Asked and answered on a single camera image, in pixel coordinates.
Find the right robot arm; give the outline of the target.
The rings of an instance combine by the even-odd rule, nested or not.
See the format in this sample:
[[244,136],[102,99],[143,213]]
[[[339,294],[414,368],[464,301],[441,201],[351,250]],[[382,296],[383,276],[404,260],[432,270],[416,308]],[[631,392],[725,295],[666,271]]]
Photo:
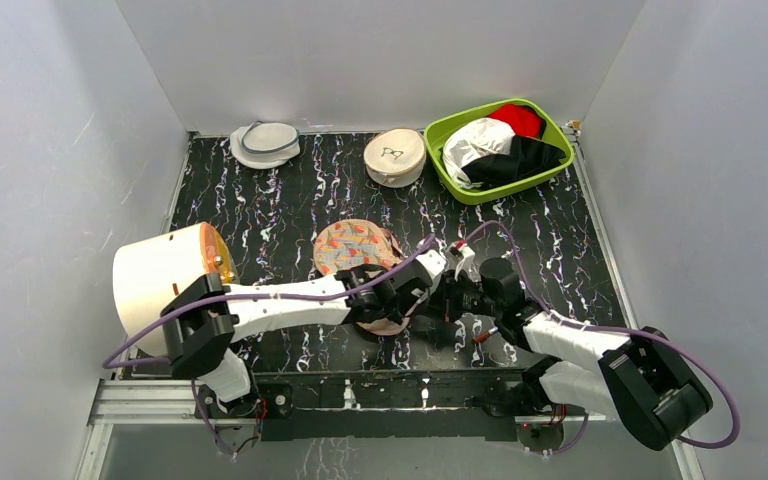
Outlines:
[[657,329],[605,332],[562,320],[525,292],[512,264],[484,261],[479,281],[449,269],[432,306],[445,320],[485,316],[510,345],[540,356],[514,392],[537,414],[571,404],[619,420],[640,444],[661,450],[711,411],[713,399]]

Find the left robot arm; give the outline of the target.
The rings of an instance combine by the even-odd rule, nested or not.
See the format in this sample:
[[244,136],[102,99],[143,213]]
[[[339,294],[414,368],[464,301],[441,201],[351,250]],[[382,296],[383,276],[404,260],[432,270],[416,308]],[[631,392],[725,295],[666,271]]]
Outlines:
[[296,326],[356,324],[377,336],[405,329],[444,270],[416,258],[386,270],[360,265],[314,280],[277,285],[224,284],[204,274],[162,310],[171,375],[198,380],[235,416],[254,411],[259,391],[232,344]]

